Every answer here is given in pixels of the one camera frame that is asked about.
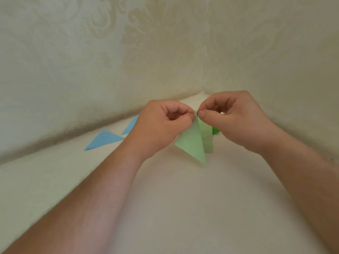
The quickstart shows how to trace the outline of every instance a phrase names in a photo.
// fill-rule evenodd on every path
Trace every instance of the fingernail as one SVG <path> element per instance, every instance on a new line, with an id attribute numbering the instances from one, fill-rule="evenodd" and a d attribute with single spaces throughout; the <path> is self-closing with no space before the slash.
<path id="1" fill-rule="evenodd" d="M 203 111 L 203 110 L 199 111 L 199 113 L 198 113 L 199 118 L 202 119 L 202 116 L 203 116 L 203 115 L 204 115 L 204 111 Z"/>
<path id="2" fill-rule="evenodd" d="M 195 120 L 195 115 L 190 114 L 190 116 L 191 116 L 192 121 L 194 121 Z"/>

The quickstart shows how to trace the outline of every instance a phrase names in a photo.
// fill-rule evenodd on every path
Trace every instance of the right hand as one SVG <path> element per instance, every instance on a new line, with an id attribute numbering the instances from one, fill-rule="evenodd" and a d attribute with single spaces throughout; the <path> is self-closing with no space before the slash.
<path id="1" fill-rule="evenodd" d="M 227 139 L 258 154 L 279 131 L 248 91 L 213 94 L 202 102 L 197 113 Z"/>

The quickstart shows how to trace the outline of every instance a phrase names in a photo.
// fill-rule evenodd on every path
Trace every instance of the hand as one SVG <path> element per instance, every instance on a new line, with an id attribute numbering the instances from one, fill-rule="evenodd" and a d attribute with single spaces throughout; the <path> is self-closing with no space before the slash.
<path id="1" fill-rule="evenodd" d="M 248 91 L 213 94 L 202 102 L 198 116 L 230 141 L 258 154 L 279 129 Z"/>
<path id="2" fill-rule="evenodd" d="M 194 119 L 194 110 L 181 102 L 149 101 L 123 142 L 133 145 L 134 152 L 147 159 L 190 128 Z"/>

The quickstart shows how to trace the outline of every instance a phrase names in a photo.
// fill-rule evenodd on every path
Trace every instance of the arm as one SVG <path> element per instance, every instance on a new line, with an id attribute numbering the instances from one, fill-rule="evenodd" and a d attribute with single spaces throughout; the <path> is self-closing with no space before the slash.
<path id="1" fill-rule="evenodd" d="M 339 167 L 275 126 L 246 91 L 214 94 L 201 104 L 198 115 L 229 140 L 260 154 L 339 253 Z"/>
<path id="2" fill-rule="evenodd" d="M 3 254 L 104 253 L 138 169 L 188 129 L 193 114 L 180 102 L 150 101 L 120 146 Z"/>

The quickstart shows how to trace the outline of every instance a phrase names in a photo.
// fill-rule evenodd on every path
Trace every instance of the blue paper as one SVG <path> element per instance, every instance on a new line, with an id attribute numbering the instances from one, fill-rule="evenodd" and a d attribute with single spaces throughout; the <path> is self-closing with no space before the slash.
<path id="1" fill-rule="evenodd" d="M 123 135 L 123 134 L 129 134 L 129 133 L 132 131 L 132 129 L 133 129 L 135 123 L 137 122 L 137 119 L 138 119 L 138 116 L 134 117 L 134 118 L 132 119 L 132 121 L 128 124 L 127 128 L 125 128 L 125 130 L 122 132 L 121 135 Z"/>
<path id="2" fill-rule="evenodd" d="M 121 136 L 113 134 L 107 130 L 102 130 L 93 141 L 84 149 L 84 151 L 97 148 L 103 145 L 115 143 L 116 141 L 124 140 Z"/>

